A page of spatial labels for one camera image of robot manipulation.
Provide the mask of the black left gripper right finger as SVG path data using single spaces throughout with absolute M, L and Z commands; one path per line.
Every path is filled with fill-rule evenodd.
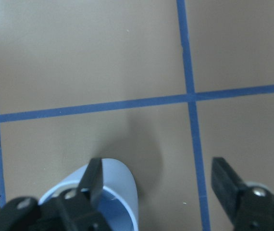
M 211 187 L 235 231 L 274 231 L 274 194 L 245 182 L 222 157 L 212 159 Z

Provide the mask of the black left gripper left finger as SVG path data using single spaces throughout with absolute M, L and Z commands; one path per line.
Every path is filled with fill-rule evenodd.
M 98 211 L 103 190 L 102 159 L 92 158 L 76 187 L 39 204 L 17 197 L 0 209 L 0 231 L 109 231 Z

